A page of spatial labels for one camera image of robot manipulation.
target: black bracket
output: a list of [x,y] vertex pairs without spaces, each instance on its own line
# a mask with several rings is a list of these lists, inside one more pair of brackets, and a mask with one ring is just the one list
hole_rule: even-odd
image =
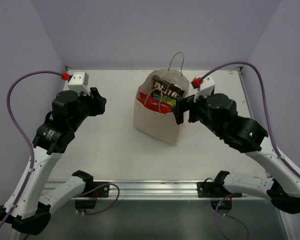
[[[108,184],[107,181],[94,181],[94,177],[90,174],[78,170],[72,174],[72,176],[76,176],[81,178],[85,182],[85,188],[83,193],[89,192],[96,187],[99,187],[103,184]],[[74,201],[74,207],[79,212],[86,212],[87,209],[94,209],[97,204],[97,198],[107,198],[109,196],[109,186],[102,187],[94,192],[87,194],[85,197],[92,199],[76,199]]]
[[[107,181],[94,181],[91,185],[92,188],[90,190],[99,187],[100,185],[108,184],[108,183],[109,182]],[[107,198],[108,196],[109,196],[109,186],[105,186],[85,196],[87,198],[92,198],[92,199],[76,199],[74,201],[74,207],[77,211],[85,213],[87,209],[94,209],[96,207],[97,198]]]
[[[229,175],[228,171],[220,171],[215,177],[214,181],[199,181],[196,183],[196,190],[199,198],[224,198],[229,196],[231,192],[224,187],[225,178]],[[241,193],[236,193],[232,198],[241,198]]]
[[[196,183],[196,190],[199,198],[224,198],[229,196],[228,192],[223,186],[217,186],[212,181],[199,181]],[[241,193],[236,193],[232,198],[241,198]]]

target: red package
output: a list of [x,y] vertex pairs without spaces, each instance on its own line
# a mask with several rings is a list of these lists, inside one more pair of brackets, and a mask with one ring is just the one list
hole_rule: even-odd
[[158,112],[161,114],[172,113],[171,106],[169,106],[166,103],[160,103],[160,106],[159,106],[160,101],[152,96],[149,96],[146,101],[147,96],[148,96],[147,94],[140,92],[140,97],[137,97],[136,99],[140,103],[142,103],[147,109],[152,110],[154,112]]

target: red cable connector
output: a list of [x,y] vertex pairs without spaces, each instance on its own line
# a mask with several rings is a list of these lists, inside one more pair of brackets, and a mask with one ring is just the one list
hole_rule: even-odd
[[197,88],[200,87],[200,85],[201,85],[203,82],[204,82],[204,81],[201,80],[201,77],[198,77],[198,78],[195,78],[195,79],[191,82],[191,84],[192,84],[192,86],[193,86],[194,89],[197,89]]
[[68,73],[66,73],[66,72],[63,72],[63,73],[62,73],[61,79],[62,79],[62,80],[65,80],[65,81],[70,81],[71,77],[72,77],[72,76],[71,76],[70,74],[68,74]]

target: white wall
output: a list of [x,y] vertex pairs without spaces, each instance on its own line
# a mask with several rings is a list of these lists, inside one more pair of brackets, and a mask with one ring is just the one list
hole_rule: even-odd
[[[300,0],[282,0],[249,62],[263,77],[277,144],[300,167]],[[243,73],[255,118],[266,126],[256,75]],[[300,239],[300,214],[291,219]]]
[[[0,205],[16,188],[29,159],[27,144],[14,127],[6,95],[18,77],[38,70],[62,71],[63,65],[30,0],[0,0]],[[21,82],[12,93],[12,110],[32,140],[62,88],[58,77],[44,75]],[[0,240],[8,239],[5,224]]]
[[32,0],[61,60],[92,69],[247,60],[280,0]]

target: bag handle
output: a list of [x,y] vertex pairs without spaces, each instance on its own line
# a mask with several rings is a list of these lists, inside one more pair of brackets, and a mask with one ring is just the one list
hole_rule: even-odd
[[160,97],[160,101],[159,101],[159,105],[158,105],[159,113],[161,113],[160,104],[161,104],[161,101],[162,101],[162,96],[163,96],[163,94],[164,94],[164,93],[162,92],[161,88],[154,88],[154,89],[152,89],[152,90],[149,92],[148,96],[146,96],[143,106],[146,105],[146,103],[147,103],[147,101],[148,101],[148,99],[149,99],[151,93],[152,93],[154,90],[160,90],[160,92],[161,92],[161,97]]
[[170,61],[170,64],[169,64],[169,67],[168,67],[168,72],[169,72],[169,70],[170,70],[172,61],[174,60],[175,56],[177,56],[178,54],[182,54],[182,56],[183,56],[183,60],[182,60],[181,67],[180,67],[181,76],[183,76],[183,74],[182,74],[182,66],[184,65],[184,62],[185,62],[185,55],[184,55],[184,53],[183,53],[182,51],[178,51],[178,52],[172,57],[172,59],[171,59],[171,61]]

